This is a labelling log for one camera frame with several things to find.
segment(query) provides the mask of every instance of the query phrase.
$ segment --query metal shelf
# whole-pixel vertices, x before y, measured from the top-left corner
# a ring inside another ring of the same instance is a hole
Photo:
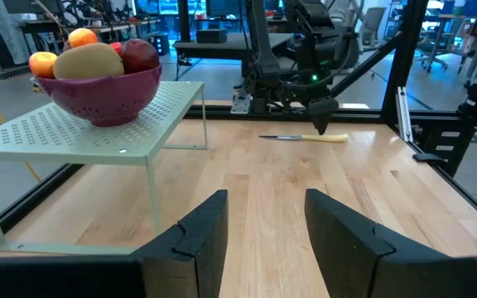
[[[0,161],[145,166],[152,217],[162,232],[152,161],[187,110],[202,95],[204,144],[171,148],[207,148],[203,83],[161,82],[156,97],[139,118],[118,127],[94,127],[49,103],[0,126]],[[0,250],[69,254],[129,254],[135,248],[81,246],[73,243],[8,242],[0,227]]]
[[[118,127],[94,127],[49,103],[0,126],[0,161],[145,166],[202,87],[161,82],[139,118]]]

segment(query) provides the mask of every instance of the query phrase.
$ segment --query red apple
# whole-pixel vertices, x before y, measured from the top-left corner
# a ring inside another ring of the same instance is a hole
[[[123,46],[124,73],[133,74],[159,66],[159,55],[149,42],[132,38]]]
[[[114,42],[114,43],[111,43],[110,45],[117,52],[119,57],[123,58],[123,44],[120,42]]]

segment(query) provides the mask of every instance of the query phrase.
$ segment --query peach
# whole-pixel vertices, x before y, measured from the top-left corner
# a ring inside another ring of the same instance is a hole
[[[54,79],[53,66],[58,56],[50,52],[37,52],[29,58],[29,67],[35,76]]]
[[[90,29],[80,28],[70,33],[69,42],[71,47],[83,46],[99,42],[97,35]]]

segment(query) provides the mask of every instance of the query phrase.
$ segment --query mango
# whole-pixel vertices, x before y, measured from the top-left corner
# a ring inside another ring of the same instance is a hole
[[[62,53],[55,62],[57,79],[94,79],[124,75],[123,60],[110,45],[94,43]]]

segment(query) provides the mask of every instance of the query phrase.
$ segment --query yellow knife handle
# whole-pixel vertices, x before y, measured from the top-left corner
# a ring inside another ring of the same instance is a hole
[[[301,136],[303,140],[308,141],[318,141],[318,142],[345,142],[349,139],[347,134],[337,135],[337,136],[312,136],[312,135],[303,135]]]

